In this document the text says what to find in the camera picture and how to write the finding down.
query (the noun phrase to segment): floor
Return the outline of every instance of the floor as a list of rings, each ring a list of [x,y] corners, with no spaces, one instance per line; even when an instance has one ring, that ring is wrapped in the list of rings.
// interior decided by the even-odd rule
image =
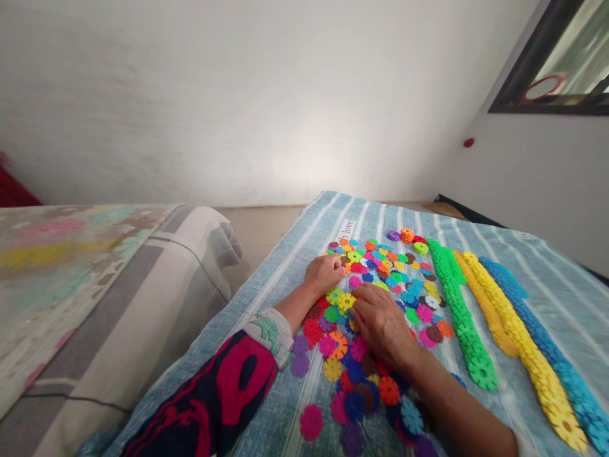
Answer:
[[[422,205],[426,202],[385,202],[415,211],[430,211]],[[239,265],[224,269],[230,289],[235,294],[256,271],[305,206],[267,206],[264,208],[216,208],[230,220],[243,247],[243,259]]]

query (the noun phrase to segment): red and black sleeve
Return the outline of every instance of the red and black sleeve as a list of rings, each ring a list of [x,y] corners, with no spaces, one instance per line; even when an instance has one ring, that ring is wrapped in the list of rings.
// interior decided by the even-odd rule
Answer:
[[[241,330],[165,400],[123,447],[123,456],[223,456],[277,376],[271,352]]]

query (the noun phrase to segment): yellow toy chain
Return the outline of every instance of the yellow toy chain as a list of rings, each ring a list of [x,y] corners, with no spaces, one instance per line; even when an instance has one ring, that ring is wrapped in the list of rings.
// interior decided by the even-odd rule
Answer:
[[[461,253],[458,251],[453,251],[453,254],[455,255],[455,259],[463,272],[463,276],[465,276],[465,279],[468,282],[469,288],[476,297],[476,300],[478,300],[480,309],[482,309],[484,317],[487,320],[488,329],[493,335],[493,339],[495,340],[497,346],[499,346],[499,348],[505,352],[506,355],[510,357],[517,357],[519,354],[518,346],[512,341],[512,339],[506,333],[506,330],[503,328],[503,324],[501,323],[499,314],[497,314],[497,310],[487,297],[486,289],[480,285],[478,279],[474,275],[474,272],[471,270],[467,262],[465,262],[465,259]]]
[[[518,346],[520,360],[535,385],[541,406],[552,427],[569,446],[578,451],[585,450],[587,438],[580,428],[579,422],[575,419],[565,389],[544,355],[531,339],[524,322],[514,311],[503,290],[478,261],[478,257],[466,252],[463,253],[463,258],[495,307],[503,322],[503,328]]]

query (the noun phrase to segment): sleeve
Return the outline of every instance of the sleeve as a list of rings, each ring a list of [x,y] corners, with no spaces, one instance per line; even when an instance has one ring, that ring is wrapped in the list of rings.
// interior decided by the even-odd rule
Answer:
[[[286,364],[292,332],[274,308],[235,333],[125,444],[123,456],[226,455]]]

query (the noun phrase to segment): white wall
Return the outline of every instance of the white wall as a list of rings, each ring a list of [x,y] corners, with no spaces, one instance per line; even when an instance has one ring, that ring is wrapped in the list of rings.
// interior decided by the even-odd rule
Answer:
[[[49,204],[433,197],[532,0],[0,0],[0,150]]]
[[[609,119],[487,112],[546,6],[533,14],[465,130],[476,143],[447,158],[439,190],[609,276]]]

